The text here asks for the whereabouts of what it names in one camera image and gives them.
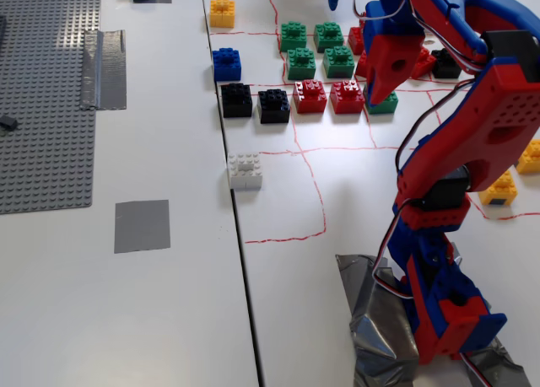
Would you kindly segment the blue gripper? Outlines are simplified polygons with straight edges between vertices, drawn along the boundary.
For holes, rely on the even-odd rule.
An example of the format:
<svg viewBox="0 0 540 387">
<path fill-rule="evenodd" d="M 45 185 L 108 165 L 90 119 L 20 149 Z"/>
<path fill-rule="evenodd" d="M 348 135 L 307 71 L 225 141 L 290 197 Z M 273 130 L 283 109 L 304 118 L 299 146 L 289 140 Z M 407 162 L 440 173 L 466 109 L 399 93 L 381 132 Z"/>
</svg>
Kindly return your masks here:
<svg viewBox="0 0 540 387">
<path fill-rule="evenodd" d="M 327 0 L 335 11 L 339 0 Z M 404 0 L 392 3 L 390 13 L 381 1 L 366 5 L 363 36 L 371 40 L 367 51 L 366 106 L 378 105 L 406 81 L 419 58 L 424 29 L 414 20 Z"/>
</svg>

